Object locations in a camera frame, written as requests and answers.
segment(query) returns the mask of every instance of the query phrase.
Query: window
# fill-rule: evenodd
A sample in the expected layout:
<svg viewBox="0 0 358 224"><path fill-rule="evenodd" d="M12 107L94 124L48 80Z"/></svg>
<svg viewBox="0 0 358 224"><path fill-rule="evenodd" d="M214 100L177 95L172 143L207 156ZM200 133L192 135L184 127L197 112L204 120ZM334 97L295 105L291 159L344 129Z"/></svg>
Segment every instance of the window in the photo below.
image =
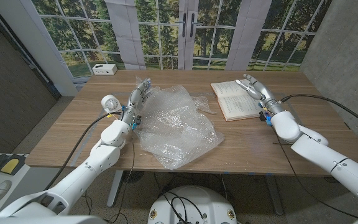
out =
<svg viewBox="0 0 358 224"><path fill-rule="evenodd" d="M198 4L193 70L224 70L242 0Z"/></svg>
<svg viewBox="0 0 358 224"><path fill-rule="evenodd" d="M298 71L331 0L273 0L247 70Z"/></svg>
<svg viewBox="0 0 358 224"><path fill-rule="evenodd" d="M179 0L135 0L147 69L178 69Z"/></svg>
<svg viewBox="0 0 358 224"><path fill-rule="evenodd" d="M32 0L73 79L97 63L125 69L104 0Z"/></svg>

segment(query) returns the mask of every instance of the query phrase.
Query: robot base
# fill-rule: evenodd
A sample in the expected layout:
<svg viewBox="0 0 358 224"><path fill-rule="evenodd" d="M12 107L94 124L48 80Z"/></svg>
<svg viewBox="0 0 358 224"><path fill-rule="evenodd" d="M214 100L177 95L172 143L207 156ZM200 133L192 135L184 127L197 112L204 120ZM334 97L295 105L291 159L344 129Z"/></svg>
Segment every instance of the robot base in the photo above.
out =
<svg viewBox="0 0 358 224"><path fill-rule="evenodd" d="M189 224L237 224L236 214L233 206L215 191L206 187L187 185L172 189L170 192L178 196L191 200L203 214L201 218L197 209L187 200L182 199L185 204L187 223ZM175 195L167 192L165 196L171 202ZM179 198L173 201L173 207L185 219L185 210ZM154 202L150 209L148 224L171 224L182 222L175 215L172 207L168 204L164 196L161 196Z"/></svg>

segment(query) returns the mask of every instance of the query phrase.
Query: blue connector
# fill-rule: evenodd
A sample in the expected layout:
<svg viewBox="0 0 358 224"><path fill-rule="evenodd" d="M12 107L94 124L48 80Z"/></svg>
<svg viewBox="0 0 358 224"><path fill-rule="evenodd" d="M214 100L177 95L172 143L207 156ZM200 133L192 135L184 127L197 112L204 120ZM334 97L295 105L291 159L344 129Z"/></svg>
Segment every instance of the blue connector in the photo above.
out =
<svg viewBox="0 0 358 224"><path fill-rule="evenodd" d="M269 125L269 126L273 126L273 125L272 125L272 122L270 122L271 119L272 119L272 118L271 118L270 116L266 116L266 123L267 123L267 125Z"/></svg>

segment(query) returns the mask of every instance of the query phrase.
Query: open book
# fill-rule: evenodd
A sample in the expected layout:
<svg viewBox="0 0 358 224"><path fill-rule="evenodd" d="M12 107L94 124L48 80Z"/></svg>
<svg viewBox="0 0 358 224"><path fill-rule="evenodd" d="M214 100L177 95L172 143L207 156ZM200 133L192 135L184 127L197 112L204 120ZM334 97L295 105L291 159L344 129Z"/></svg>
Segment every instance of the open book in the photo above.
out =
<svg viewBox="0 0 358 224"><path fill-rule="evenodd" d="M235 81L211 83L226 121L259 117L262 108Z"/></svg>

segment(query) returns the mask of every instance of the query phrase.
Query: white wall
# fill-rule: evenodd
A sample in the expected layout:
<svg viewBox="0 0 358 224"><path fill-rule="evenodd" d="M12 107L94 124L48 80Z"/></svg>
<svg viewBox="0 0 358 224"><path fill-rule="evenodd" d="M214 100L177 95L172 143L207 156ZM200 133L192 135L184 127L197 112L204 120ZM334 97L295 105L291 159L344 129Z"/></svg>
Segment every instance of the white wall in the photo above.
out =
<svg viewBox="0 0 358 224"><path fill-rule="evenodd" d="M323 96L358 114L358 1L332 1L300 70ZM358 119L334 108L358 136Z"/></svg>
<svg viewBox="0 0 358 224"><path fill-rule="evenodd" d="M0 0L0 14L53 81L60 94L62 96L75 96L78 91L73 82L21 2L18 0Z"/></svg>

